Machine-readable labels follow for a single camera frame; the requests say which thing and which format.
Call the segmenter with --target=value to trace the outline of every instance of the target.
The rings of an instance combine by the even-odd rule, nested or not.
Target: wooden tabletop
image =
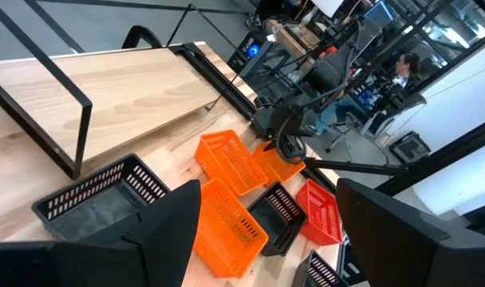
[[[54,62],[93,104],[84,162],[218,96],[168,49],[79,54]],[[74,159],[81,106],[48,70],[34,59],[0,61],[0,85]]]
[[[204,44],[197,45],[228,79],[235,76],[212,49]],[[184,59],[181,58],[181,62],[200,81],[206,82]],[[238,78],[235,85],[249,98],[255,97],[242,79]],[[123,147],[105,152],[85,165],[84,174],[134,152],[171,189],[189,179],[205,182],[207,177],[194,159],[199,136],[226,129],[235,130],[251,150],[261,143],[247,120],[222,98],[210,112],[198,110]],[[317,156],[311,149],[308,149],[308,154]],[[333,182],[337,181],[338,176],[333,171],[323,172]],[[295,195],[305,181],[297,175],[284,186]],[[69,183],[70,179],[63,171],[0,108],[0,242],[52,240],[30,206]],[[263,191],[264,188],[259,188],[242,197],[241,201],[248,206]],[[331,266],[336,266],[338,245],[319,247],[299,235],[286,257],[259,256],[241,279],[214,277],[193,253],[183,286],[290,286],[296,268],[312,249],[317,250]]]

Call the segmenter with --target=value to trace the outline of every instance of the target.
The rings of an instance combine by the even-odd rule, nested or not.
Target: black basket
[[[321,256],[312,250],[296,270],[292,287],[349,287]]]
[[[131,154],[39,199],[32,210],[57,240],[79,242],[168,192],[141,159]]]
[[[264,256],[285,256],[306,221],[305,211],[281,183],[273,184],[248,211],[269,235]]]

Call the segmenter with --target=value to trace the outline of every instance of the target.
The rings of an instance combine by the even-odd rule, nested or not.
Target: orange basket
[[[216,277],[240,278],[269,240],[264,229],[219,179],[202,186],[194,248]]]
[[[258,145],[253,153],[253,158],[257,161],[258,165],[266,173],[267,178],[269,179],[266,183],[266,187],[271,186],[276,181],[283,183],[305,168],[305,163],[303,162],[300,164],[287,163],[280,157],[276,148],[264,151],[264,148],[267,147],[268,144],[270,144],[270,141]]]
[[[200,136],[195,158],[209,178],[219,178],[238,196],[267,183],[266,174],[232,130]]]
[[[308,215],[301,229],[303,235],[320,246],[341,243],[340,214],[334,195],[307,179],[296,200]]]

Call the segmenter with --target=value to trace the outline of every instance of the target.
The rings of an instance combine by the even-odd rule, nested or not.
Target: computer monitor
[[[379,1],[370,8],[365,14],[365,18],[375,22],[380,28],[384,28],[389,23],[393,22],[393,14],[390,12],[384,1]]]

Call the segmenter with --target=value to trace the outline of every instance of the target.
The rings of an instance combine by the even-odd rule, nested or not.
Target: desk
[[[209,46],[204,43],[197,45],[228,79],[235,76]],[[196,77],[205,81],[184,59],[181,61]],[[234,84],[244,95],[251,99],[255,97],[242,79],[236,79]],[[250,149],[261,142],[256,139],[249,123],[222,98],[210,112],[204,109],[193,112],[123,147],[107,151],[86,163],[83,172],[88,174],[134,152],[171,189],[189,179],[205,182],[207,177],[194,160],[199,136],[225,129],[235,130]],[[70,179],[1,108],[0,138],[0,241],[52,240],[30,206],[37,199],[70,183]],[[307,153],[317,156],[309,148]],[[333,171],[323,172],[331,181],[337,181],[338,176]],[[305,178],[298,175],[286,182],[285,187],[295,195],[304,183]],[[248,206],[263,191],[264,188],[260,188],[242,197],[241,201]],[[296,268],[311,249],[316,249],[331,266],[336,266],[338,245],[319,247],[299,235],[286,257],[259,256],[241,279],[213,277],[205,263],[193,253],[183,286],[290,286]]]
[[[304,26],[298,26],[300,31],[301,31],[301,36],[300,38],[307,44],[307,45],[316,45],[319,42],[319,38],[315,36],[315,34],[307,29]],[[293,36],[291,36],[287,31],[285,31],[283,28],[280,28],[280,24],[276,20],[269,20],[266,23],[266,30],[269,33],[273,33],[273,29],[276,30],[278,29],[278,32],[276,33],[276,37],[278,39],[278,44],[283,46],[283,48],[293,55],[296,58],[304,56],[307,52],[306,50],[299,44]],[[313,64],[315,63],[314,59],[308,59],[308,61],[305,61],[305,63],[302,65],[302,70],[303,72],[308,72]]]

